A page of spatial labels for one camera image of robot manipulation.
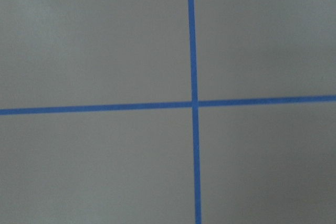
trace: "gray wall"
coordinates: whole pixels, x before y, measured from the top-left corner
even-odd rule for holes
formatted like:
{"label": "gray wall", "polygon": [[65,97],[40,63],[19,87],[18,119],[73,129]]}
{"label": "gray wall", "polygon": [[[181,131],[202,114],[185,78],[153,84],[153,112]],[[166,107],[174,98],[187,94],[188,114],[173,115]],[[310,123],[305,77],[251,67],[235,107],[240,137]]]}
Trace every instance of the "gray wall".
{"label": "gray wall", "polygon": [[[195,0],[200,100],[335,94],[336,0]],[[191,100],[187,0],[0,0],[0,109]],[[204,224],[335,223],[336,104],[200,108]],[[191,108],[0,115],[0,223],[194,223]]]}

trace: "blue line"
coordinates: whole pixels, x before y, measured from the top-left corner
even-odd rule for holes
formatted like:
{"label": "blue line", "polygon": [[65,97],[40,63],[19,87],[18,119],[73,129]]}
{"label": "blue line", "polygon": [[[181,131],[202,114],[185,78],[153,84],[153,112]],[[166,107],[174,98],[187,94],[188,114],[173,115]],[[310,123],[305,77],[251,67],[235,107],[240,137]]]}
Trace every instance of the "blue line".
{"label": "blue line", "polygon": [[190,107],[191,102],[133,103],[133,104],[111,104],[111,105],[89,105],[89,106],[0,109],[0,115],[114,111],[114,110],[172,109],[172,108],[190,108]]}
{"label": "blue line", "polygon": [[194,0],[188,0],[189,34],[190,34],[190,62],[191,62],[191,90],[193,111],[193,149],[194,149],[194,190],[195,190],[195,223],[202,223],[201,215],[201,172],[198,130],[198,95],[197,95],[197,60],[196,60],[196,32]]}
{"label": "blue line", "polygon": [[[279,98],[254,98],[254,99],[231,99],[231,100],[209,100],[198,101],[199,107],[213,106],[241,106],[241,105],[268,105],[283,103],[311,103],[311,102],[336,102],[336,95],[320,95],[308,97],[279,97]],[[18,108],[0,109],[0,115],[18,114],[44,114],[44,113],[67,113],[67,112],[94,112],[94,111],[114,111],[114,110],[146,110],[146,109],[173,109],[173,108],[193,108],[190,101],[185,102],[157,102],[157,103],[130,103],[111,105],[88,105],[88,106],[62,106],[44,108]]]}
{"label": "blue line", "polygon": [[212,106],[241,106],[241,105],[268,105],[283,103],[307,103],[307,102],[335,102],[336,95],[319,95],[309,97],[278,97],[278,98],[255,98],[255,99],[232,99],[200,101],[200,107]]}

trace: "blue tape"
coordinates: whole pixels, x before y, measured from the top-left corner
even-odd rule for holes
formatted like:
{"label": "blue tape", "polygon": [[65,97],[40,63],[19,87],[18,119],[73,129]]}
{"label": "blue tape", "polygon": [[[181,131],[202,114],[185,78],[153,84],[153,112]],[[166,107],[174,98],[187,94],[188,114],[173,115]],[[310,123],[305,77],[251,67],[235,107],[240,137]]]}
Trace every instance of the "blue tape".
{"label": "blue tape", "polygon": [[200,101],[200,107],[212,106],[241,106],[241,105],[268,105],[284,103],[307,103],[307,102],[335,102],[336,95],[318,95],[309,97],[279,97],[279,98],[255,98],[255,99],[232,99]]}
{"label": "blue tape", "polygon": [[201,215],[201,172],[198,129],[198,95],[197,95],[197,60],[196,60],[196,32],[194,0],[188,0],[189,34],[190,34],[190,62],[191,62],[191,90],[193,113],[193,149],[194,149],[194,193],[195,193],[195,222],[202,223]]}
{"label": "blue tape", "polygon": [[112,104],[112,105],[1,109],[0,115],[92,112],[92,111],[114,111],[114,110],[173,109],[173,108],[190,108],[190,107],[191,102],[133,103],[133,104]]}

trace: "vertical blue line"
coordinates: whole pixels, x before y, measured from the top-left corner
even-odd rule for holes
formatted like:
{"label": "vertical blue line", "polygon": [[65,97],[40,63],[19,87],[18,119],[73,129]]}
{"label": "vertical blue line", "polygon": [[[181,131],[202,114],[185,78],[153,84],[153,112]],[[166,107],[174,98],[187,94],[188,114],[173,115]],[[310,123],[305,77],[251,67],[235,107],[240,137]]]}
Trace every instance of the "vertical blue line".
{"label": "vertical blue line", "polygon": [[198,95],[197,95],[197,60],[196,60],[196,34],[194,0],[188,0],[189,34],[190,34],[190,63],[191,63],[191,90],[193,111],[193,147],[194,147],[194,190],[195,190],[195,222],[202,223],[201,215],[201,173],[200,149],[198,130]]}

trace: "horizontal blue line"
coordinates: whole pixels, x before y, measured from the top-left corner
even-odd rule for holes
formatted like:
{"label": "horizontal blue line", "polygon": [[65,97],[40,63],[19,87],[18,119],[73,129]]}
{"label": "horizontal blue line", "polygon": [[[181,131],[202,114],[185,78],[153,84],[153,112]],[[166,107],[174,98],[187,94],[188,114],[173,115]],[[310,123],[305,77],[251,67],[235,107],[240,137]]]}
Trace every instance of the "horizontal blue line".
{"label": "horizontal blue line", "polygon": [[279,97],[279,98],[254,98],[254,99],[232,99],[232,100],[210,100],[199,101],[200,107],[212,106],[240,106],[240,105],[268,105],[281,103],[306,103],[306,102],[334,102],[336,95],[320,95],[310,97]]}
{"label": "horizontal blue line", "polygon": [[191,102],[133,103],[133,104],[63,106],[63,107],[45,107],[45,108],[0,109],[0,115],[92,112],[92,111],[114,111],[114,110],[173,109],[173,108],[190,108],[190,107]]}
{"label": "horizontal blue line", "polygon": [[[307,103],[307,102],[336,102],[336,95],[321,95],[321,96],[310,96],[310,97],[209,100],[209,101],[199,101],[198,106],[213,107],[213,106],[240,106],[240,105],[268,105],[268,104]],[[111,105],[0,109],[0,115],[93,112],[93,111],[114,111],[114,110],[173,109],[173,108],[191,108],[191,107],[192,107],[191,101],[130,103],[130,104],[111,104]]]}

